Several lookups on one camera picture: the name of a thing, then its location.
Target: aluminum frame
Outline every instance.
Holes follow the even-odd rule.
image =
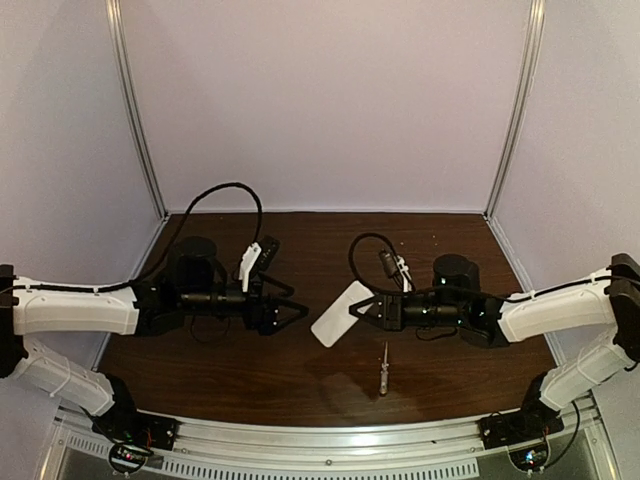
[[[142,174],[151,196],[151,202],[156,216],[163,220],[167,217],[167,208],[162,198],[158,178],[156,177],[149,146],[142,127],[142,117],[138,109],[138,102],[133,85],[133,77],[131,76],[131,67],[129,65],[129,56],[127,55],[127,46],[124,35],[124,25],[122,23],[122,13],[120,10],[120,0],[106,0],[107,19],[109,21],[109,31],[111,40],[113,41],[113,51],[120,77],[120,85],[122,87],[122,96],[124,99],[127,119],[131,129],[131,136],[136,148]]]
[[[532,0],[531,10],[529,12],[529,24],[527,26],[527,36],[525,39],[524,54],[522,56],[522,67],[520,69],[520,78],[518,80],[518,88],[516,90],[516,98],[513,103],[511,119],[507,129],[507,137],[502,148],[502,156],[496,172],[496,178],[493,182],[489,201],[485,210],[485,217],[492,219],[502,189],[509,172],[511,160],[517,146],[518,137],[524,120],[527,100],[533,80],[535,76],[536,66],[538,64],[538,56],[540,54],[540,45],[542,43],[542,33],[544,30],[545,17],[545,0]]]
[[[617,480],[615,458],[593,397],[585,395],[577,404],[581,429],[587,432],[600,478]],[[506,447],[484,450],[476,424],[480,417],[352,428],[269,427],[178,418],[181,424],[173,452],[162,452],[164,463],[152,470],[171,475],[215,468],[247,475],[258,472],[327,479],[393,472],[406,473],[410,478],[416,469],[464,469],[474,459],[506,451]],[[572,407],[564,410],[562,418],[565,431],[550,438],[567,435],[575,426]],[[66,448],[104,457],[109,446],[106,439],[90,431],[89,419],[70,409],[58,411],[54,428],[53,441],[40,468],[41,480],[57,478]]]

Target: dark brown wooden surface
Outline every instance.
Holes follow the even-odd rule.
[[[177,223],[174,217],[150,261]],[[215,240],[231,270],[254,229],[250,214],[194,215],[183,235]],[[516,407],[531,379],[551,368],[543,338],[506,349],[482,350],[460,338],[416,339],[414,329],[386,333],[356,324],[332,349],[311,334],[312,322],[351,282],[346,253],[364,231],[388,235],[420,288],[431,281],[433,260],[455,252],[478,263],[484,290],[516,291],[518,284],[479,215],[266,214],[263,234],[282,242],[269,273],[296,288],[308,305],[305,320],[272,337],[245,331],[240,320],[223,341],[202,345],[188,328],[156,338],[113,336],[102,370],[123,378],[139,408],[229,422],[289,426],[356,426],[407,423],[484,414]],[[363,273],[384,282],[376,252],[365,241],[357,255]],[[205,337],[225,323],[200,320]],[[390,391],[378,397],[380,357],[389,341]]]

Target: white plastic arm link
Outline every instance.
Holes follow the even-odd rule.
[[[13,307],[16,335],[35,332],[84,331],[132,335],[138,324],[136,296],[131,288],[110,293],[75,293],[29,289],[43,282],[19,277],[14,290],[19,303]]]
[[[584,347],[578,358],[551,370],[540,386],[540,400],[559,411],[580,395],[635,362],[613,343],[617,327],[608,329]]]
[[[49,393],[100,416],[114,404],[111,383],[101,373],[86,370],[30,337],[23,345],[28,358],[20,360],[10,378],[23,378]]]
[[[514,294],[510,299],[533,296],[522,303],[506,303],[500,310],[498,325],[511,342],[548,332],[583,325],[615,324],[616,319],[609,297],[604,293],[610,280],[595,278],[611,275],[606,269],[594,272],[587,279],[591,283],[563,288],[557,292],[536,296],[535,292]]]

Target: black cable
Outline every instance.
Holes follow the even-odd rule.
[[[389,249],[391,250],[391,252],[397,256],[396,250],[393,246],[393,244],[391,243],[391,240],[389,240],[387,237],[385,237],[384,235],[381,235],[379,233],[375,233],[375,232],[366,232],[366,233],[361,233],[360,235],[358,235],[356,238],[353,239],[353,241],[351,242],[351,246],[349,247],[349,252],[348,252],[348,261],[349,261],[349,268],[351,269],[351,273],[353,274],[354,278],[359,281],[362,285],[364,285],[365,287],[367,287],[369,290],[371,290],[372,292],[378,293],[380,295],[389,295],[389,296],[394,296],[394,297],[403,297],[406,295],[406,293],[398,293],[394,290],[388,290],[385,288],[380,288],[376,285],[373,285],[372,283],[370,283],[369,281],[367,281],[362,274],[360,273],[360,271],[358,270],[358,267],[356,265],[355,262],[355,250],[356,247],[358,246],[358,244],[366,239],[366,238],[377,238],[379,240],[381,240],[382,242],[384,242]],[[546,288],[544,290],[540,290],[535,292],[535,294],[533,296],[531,295],[525,295],[521,298],[517,298],[517,299],[511,299],[511,298],[507,298],[507,297],[502,297],[499,295],[493,295],[491,293],[486,293],[486,292],[478,292],[476,290],[470,290],[468,288],[461,288],[461,287],[455,287],[452,285],[438,285],[435,287],[430,287],[430,288],[423,288],[423,289],[415,289],[414,291],[411,292],[412,294],[426,294],[426,293],[432,293],[432,292],[438,292],[438,291],[450,291],[450,292],[458,292],[458,293],[466,293],[468,295],[474,296],[474,297],[478,297],[478,298],[493,298],[505,303],[512,303],[512,304],[517,304],[517,303],[522,303],[522,302],[526,302],[531,300],[532,298],[535,297],[540,297],[542,295],[548,295],[549,293],[553,293],[553,292],[557,292],[559,290],[563,290],[565,288],[570,288],[570,287],[575,287],[575,286],[579,286],[579,285],[586,285],[589,283],[592,283],[593,281],[595,282],[599,282],[599,281],[603,281],[603,280],[626,280],[629,283],[635,285],[636,287],[640,288],[640,282],[637,280],[634,280],[632,278],[627,278],[627,277],[622,277],[619,275],[603,275],[600,277],[595,277],[593,280],[591,278],[584,278],[581,280],[574,280],[572,282],[567,282],[567,283],[563,283],[560,285],[556,285],[554,287],[550,287],[550,288]]]
[[[220,335],[216,335],[215,337],[209,339],[209,340],[203,340],[202,338],[199,338],[196,334],[195,334],[195,324],[196,324],[196,316],[193,315],[191,317],[191,324],[189,325],[189,334],[191,334],[191,337],[198,343],[201,343],[202,345],[209,345],[211,343],[215,343],[215,342],[219,342],[220,340],[224,340],[227,336],[227,334],[229,333],[229,329],[231,328],[231,318],[227,317],[227,326],[224,329],[224,332],[222,332]]]
[[[558,455],[551,462],[547,463],[544,466],[545,470],[547,468],[553,467],[556,463],[562,460],[562,458],[567,454],[567,452],[571,448],[571,445],[573,445],[573,442],[575,442],[576,437],[578,436],[578,432],[580,431],[580,410],[578,409],[578,405],[576,404],[575,400],[571,402],[571,404],[573,405],[573,409],[576,411],[576,428],[573,431],[573,435],[571,435],[571,439],[569,440],[569,443],[567,443],[567,446],[564,447],[564,450],[562,450],[562,452],[560,452],[560,455]]]
[[[517,428],[515,428],[513,425],[511,425],[511,422],[507,420],[507,418],[504,416],[504,414],[502,414],[502,412],[497,412],[497,411],[493,412],[491,415],[489,415],[489,418],[494,416],[500,417],[500,419],[502,419],[502,423],[507,426],[507,428],[511,431],[511,433],[515,434],[521,440],[526,441],[529,439],[528,436],[525,435],[523,431],[520,431]]]
[[[402,280],[400,280],[400,278],[397,275],[394,275],[392,277],[393,283],[396,284],[396,287],[398,287],[398,289],[400,289],[400,291],[402,292],[404,290],[404,285],[402,284]]]
[[[131,467],[125,468],[121,465],[118,465],[113,461],[113,457],[115,456],[117,449],[120,447],[124,447],[125,450],[127,450],[128,452],[133,452],[136,455],[140,455],[144,457],[144,462],[136,465],[135,468],[131,468]],[[149,450],[146,447],[140,447],[138,445],[133,445],[133,444],[130,445],[124,442],[118,442],[118,443],[115,443],[109,450],[109,454],[107,455],[107,461],[109,462],[109,465],[111,466],[111,468],[113,468],[116,472],[122,475],[125,475],[125,477],[128,477],[128,475],[136,473],[142,467],[144,467],[147,464],[147,459],[152,456],[153,456],[153,451]]]
[[[7,292],[10,292],[10,291],[13,291],[13,290],[24,290],[25,288],[26,287],[24,285],[12,285],[11,287],[7,287],[4,290],[0,290],[0,295],[2,295],[4,293],[7,293]],[[13,305],[6,305],[6,306],[3,306],[3,307],[0,307],[0,309],[1,308],[13,308]]]
[[[257,210],[258,216],[257,216],[257,219],[256,219],[256,230],[255,230],[255,233],[253,235],[252,243],[257,242],[258,241],[258,237],[260,236],[260,230],[262,229],[262,202],[260,201],[260,197],[258,197],[256,192],[253,191],[253,189],[251,187],[245,185],[244,183],[240,183],[240,182],[221,183],[219,185],[216,185],[215,187],[211,187],[211,188],[205,190],[204,192],[202,192],[200,195],[198,195],[197,197],[195,197],[191,201],[191,203],[189,204],[189,206],[185,210],[184,214],[182,215],[182,218],[180,219],[180,223],[178,223],[178,227],[173,232],[173,235],[171,235],[171,238],[169,239],[169,242],[167,243],[167,246],[165,247],[165,249],[160,254],[160,257],[158,258],[156,263],[154,263],[150,268],[146,269],[144,272],[142,272],[136,278],[133,278],[131,280],[127,280],[126,282],[117,283],[115,285],[108,285],[106,287],[99,287],[99,288],[74,287],[74,286],[68,286],[68,285],[50,285],[50,284],[45,284],[45,283],[42,283],[42,284],[39,284],[39,285],[31,285],[30,288],[32,288],[34,290],[49,290],[49,291],[55,291],[55,292],[109,293],[109,292],[113,292],[115,290],[120,290],[122,288],[128,288],[128,287],[131,287],[131,286],[135,285],[136,283],[138,283],[138,282],[146,279],[147,277],[151,276],[163,264],[163,262],[167,258],[167,255],[169,254],[169,251],[171,250],[171,247],[173,246],[173,244],[177,240],[178,236],[180,235],[180,232],[182,231],[182,228],[184,227],[185,223],[187,222],[187,219],[189,218],[189,215],[191,215],[191,211],[194,209],[194,207],[202,199],[208,197],[212,193],[215,193],[217,191],[224,190],[224,189],[227,189],[227,188],[239,188],[239,189],[244,190],[245,192],[247,192],[249,195],[251,195],[251,198],[253,198],[253,201],[256,204],[256,210]]]
[[[400,295],[396,291],[385,290],[385,289],[378,288],[375,285],[372,285],[371,283],[367,282],[364,279],[364,277],[360,274],[360,272],[358,271],[358,267],[356,266],[356,262],[355,262],[355,259],[354,259],[354,254],[355,254],[355,250],[356,250],[356,247],[358,246],[358,244],[362,240],[364,240],[366,238],[376,238],[376,239],[380,240],[387,247],[389,247],[389,250],[391,250],[391,254],[394,257],[398,256],[398,252],[396,251],[395,247],[393,246],[393,243],[391,243],[391,240],[389,240],[389,238],[386,237],[385,235],[382,235],[382,234],[376,233],[376,232],[361,233],[360,235],[358,235],[356,238],[353,239],[353,241],[351,242],[351,246],[349,247],[348,259],[349,259],[349,267],[351,268],[351,273],[353,274],[353,276],[355,277],[356,280],[358,280],[362,285],[364,285],[365,287],[367,287],[371,291],[378,292],[378,293],[381,293],[383,295]],[[413,283],[413,280],[411,280],[410,278],[408,278],[408,277],[406,277],[404,275],[403,275],[403,277],[405,277],[407,279],[407,281],[409,282],[409,285],[411,285],[412,290],[415,291],[416,290],[416,286]]]
[[[431,330],[431,327],[418,327],[416,328],[416,338],[418,340],[422,340],[423,342],[434,342],[436,340],[441,340],[443,338],[455,337],[458,334],[458,327],[453,327],[453,330],[447,333],[441,333],[440,335],[436,335],[435,337],[423,337],[420,335],[420,332],[428,332]]]
[[[96,422],[95,418],[93,418],[93,415],[91,415],[85,408],[80,407],[80,409],[84,412],[84,414],[87,416],[87,418],[89,420],[91,420],[91,423],[94,427],[96,427],[96,429],[100,432],[100,434],[106,438],[107,440],[109,440],[111,443],[113,444],[117,444],[120,442],[117,442],[113,439],[113,437],[111,437],[110,435],[107,435],[107,433],[102,429],[102,427],[100,427],[100,425],[98,425],[98,423]]]

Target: robotic arm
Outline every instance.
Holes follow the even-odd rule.
[[[481,292],[478,266],[460,255],[439,257],[433,268],[433,286],[423,291],[372,293],[354,282],[312,331],[330,346],[357,319],[387,331],[449,327],[472,345],[499,348],[572,327],[608,327],[578,358],[534,379],[519,411],[481,419],[486,448],[562,430],[560,410],[640,361],[640,266],[629,255],[574,282],[509,297]]]
[[[79,405],[92,418],[94,430],[114,442],[170,450],[175,420],[138,412],[122,380],[86,370],[29,334],[155,336],[182,327],[192,315],[241,317],[247,329],[274,334],[308,313],[289,299],[292,287],[265,273],[278,248],[271,237],[252,244],[240,262],[239,279],[229,281],[216,259],[215,244],[189,237],[172,247],[166,266],[153,280],[119,289],[48,285],[15,277],[11,265],[1,265],[0,378],[23,378],[52,397]],[[266,284],[281,291],[267,294]],[[282,318],[287,309],[293,313]]]

